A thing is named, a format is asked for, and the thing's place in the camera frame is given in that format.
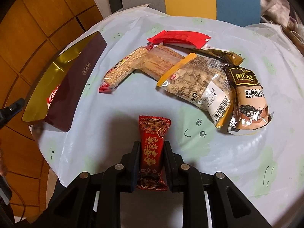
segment gift box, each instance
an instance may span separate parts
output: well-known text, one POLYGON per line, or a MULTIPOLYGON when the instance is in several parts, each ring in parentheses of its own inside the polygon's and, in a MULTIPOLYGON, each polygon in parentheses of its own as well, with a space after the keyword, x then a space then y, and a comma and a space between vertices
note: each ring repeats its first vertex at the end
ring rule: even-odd
POLYGON ((46 122, 69 131, 82 91, 106 46, 96 32, 52 61, 30 95, 22 120, 29 125, 46 122))

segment snack package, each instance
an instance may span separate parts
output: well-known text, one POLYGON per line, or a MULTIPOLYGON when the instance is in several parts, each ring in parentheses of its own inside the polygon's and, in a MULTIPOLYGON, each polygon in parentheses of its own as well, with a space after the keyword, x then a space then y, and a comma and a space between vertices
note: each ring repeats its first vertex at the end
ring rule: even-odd
POLYGON ((230 66, 226 72, 236 93, 236 103, 228 132, 249 134, 248 130, 267 125, 271 120, 268 104, 255 74, 238 66, 230 66))
POLYGON ((200 32, 191 31, 161 31, 154 37, 149 38, 148 41, 158 45, 160 43, 164 44, 179 44, 192 46, 192 48, 200 49, 206 44, 211 37, 202 34, 200 32))
POLYGON ((205 44, 201 49, 194 49, 193 51, 217 57, 235 66, 239 66, 244 61, 243 57, 232 51, 214 48, 207 44, 205 44))
POLYGON ((166 72, 157 86, 208 110, 217 128, 232 111, 229 81, 217 59, 191 53, 166 72))
POLYGON ((232 51, 214 48, 206 44, 209 39, 211 39, 211 37, 199 32, 162 31, 148 39, 148 41, 153 44, 159 44, 162 42, 164 44, 188 48, 193 52, 217 57, 236 66, 239 66, 244 61, 243 57, 232 51))
POLYGON ((132 65, 134 61, 138 60, 153 48, 153 45, 139 47, 131 52, 124 59, 119 61, 113 68, 111 68, 104 76, 103 82, 99 88, 100 93, 112 92, 129 74, 133 72, 132 65))
POLYGON ((139 116, 141 156, 137 188, 166 191, 163 180, 164 135, 171 126, 171 120, 155 116, 139 116))
POLYGON ((53 101, 53 98, 54 98, 54 96, 55 96, 55 94, 56 94, 56 92, 57 92, 57 90, 58 90, 59 87, 60 87, 60 85, 59 85, 58 87, 56 87, 55 90, 52 91, 51 94, 50 94, 50 96, 47 98, 47 106, 48 106, 48 109, 50 108, 51 103, 52 103, 52 101, 53 101))
POLYGON ((134 69, 140 69, 158 81, 169 69, 184 57, 162 44, 154 47, 133 64, 134 69))

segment white tablecloth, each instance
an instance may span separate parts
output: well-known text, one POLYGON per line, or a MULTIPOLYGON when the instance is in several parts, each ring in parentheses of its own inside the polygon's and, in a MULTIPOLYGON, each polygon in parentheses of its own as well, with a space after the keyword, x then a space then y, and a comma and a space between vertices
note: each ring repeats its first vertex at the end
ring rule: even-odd
MULTIPOLYGON (((95 31, 101 32, 108 46, 83 90, 71 130, 46 130, 39 141, 61 183, 67 186, 83 171, 94 174, 118 163, 139 140, 139 115, 164 116, 172 121, 165 139, 175 153, 201 172, 224 172, 275 224, 304 187, 303 58, 245 28, 210 19, 171 17, 148 7, 113 14, 69 46, 95 31), (162 30, 201 32, 212 37, 209 45, 246 58, 241 66, 253 70, 264 87, 270 112, 274 112, 271 123, 254 135, 223 133, 204 112, 156 89, 156 81, 140 72, 131 74, 112 94, 98 93, 108 69, 162 30), (191 137, 184 135, 187 129, 191 137)), ((122 195, 123 227, 181 227, 181 220, 181 194, 136 191, 122 195)))

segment nanfang black sesame package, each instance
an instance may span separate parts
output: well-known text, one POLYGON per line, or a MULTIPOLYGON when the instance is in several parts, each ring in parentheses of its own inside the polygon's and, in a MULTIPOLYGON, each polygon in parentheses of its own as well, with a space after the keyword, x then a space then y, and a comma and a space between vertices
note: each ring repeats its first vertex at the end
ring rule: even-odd
POLYGON ((228 132, 235 135, 255 133, 271 120, 263 88, 251 70, 229 65, 225 71, 235 90, 235 105, 228 132))

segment barcode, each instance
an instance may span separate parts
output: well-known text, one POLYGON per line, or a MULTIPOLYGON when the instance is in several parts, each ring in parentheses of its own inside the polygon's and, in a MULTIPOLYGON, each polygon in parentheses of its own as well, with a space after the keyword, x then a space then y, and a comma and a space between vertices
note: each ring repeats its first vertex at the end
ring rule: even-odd
POLYGON ((215 117, 216 120, 218 120, 218 118, 221 116, 221 114, 223 113, 223 111, 226 109, 227 105, 229 104, 229 99, 227 99, 227 97, 225 97, 224 101, 221 103, 219 109, 217 110, 217 112, 213 115, 215 117))

